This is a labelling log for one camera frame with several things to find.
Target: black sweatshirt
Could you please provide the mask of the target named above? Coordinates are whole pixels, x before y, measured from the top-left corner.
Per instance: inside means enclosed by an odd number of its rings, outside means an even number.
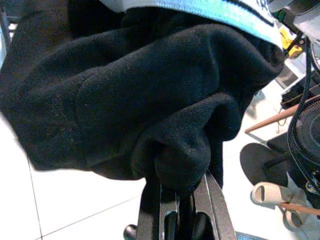
[[[0,110],[37,170],[157,175],[187,191],[209,168],[281,50],[174,10],[114,13],[97,0],[28,1],[0,72]]]

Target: white tile floor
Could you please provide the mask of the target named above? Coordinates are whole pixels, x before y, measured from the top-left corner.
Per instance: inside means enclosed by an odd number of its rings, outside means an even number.
[[[286,123],[277,133],[275,123],[251,135],[244,133],[247,127],[277,113],[279,102],[273,96],[279,87],[273,81],[254,98],[239,134],[224,143],[223,193],[238,232],[267,240],[319,240],[320,221],[316,217],[308,218],[303,231],[291,232],[285,228],[279,208],[254,205],[250,200],[253,186],[241,169],[243,146],[264,142],[288,128]],[[29,168],[3,117],[0,158],[0,240],[122,240],[124,227],[138,221],[144,180],[114,181],[76,170],[35,171]]]

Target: black cable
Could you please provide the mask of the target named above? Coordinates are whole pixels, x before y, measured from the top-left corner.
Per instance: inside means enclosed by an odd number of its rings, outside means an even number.
[[[303,89],[303,94],[298,106],[298,109],[296,113],[294,114],[289,129],[288,129],[288,146],[290,153],[292,155],[292,158],[294,159],[296,165],[302,172],[302,174],[305,176],[305,178],[309,181],[309,183],[312,185],[312,187],[315,189],[320,194],[320,188],[317,186],[317,181],[316,179],[310,174],[304,167],[304,165],[301,163],[299,156],[296,155],[295,149],[297,148],[294,140],[294,126],[297,125],[297,121],[299,116],[301,115],[305,102],[308,97],[309,93],[309,87],[310,87],[310,81],[311,81],[311,64],[312,64],[312,56],[311,56],[311,47],[310,47],[310,40],[308,37],[306,37],[306,77],[305,77],[305,84],[304,84],[304,89]]]
[[[285,58],[289,56],[290,50],[294,47],[294,45],[297,45],[297,43],[300,41],[301,37],[303,36],[303,32],[299,31],[295,37],[295,39],[291,42],[289,47],[284,51]]]

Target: black fabric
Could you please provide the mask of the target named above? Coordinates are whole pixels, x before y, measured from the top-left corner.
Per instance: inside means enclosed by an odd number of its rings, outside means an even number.
[[[156,174],[186,191],[209,168],[222,186],[222,142],[281,72],[276,46],[168,9],[28,2],[0,72],[0,109],[37,170]]]

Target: light blue fabric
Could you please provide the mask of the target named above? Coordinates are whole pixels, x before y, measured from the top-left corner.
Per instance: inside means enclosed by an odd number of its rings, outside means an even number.
[[[115,12],[136,7],[182,11],[234,26],[282,49],[266,0],[101,0]]]

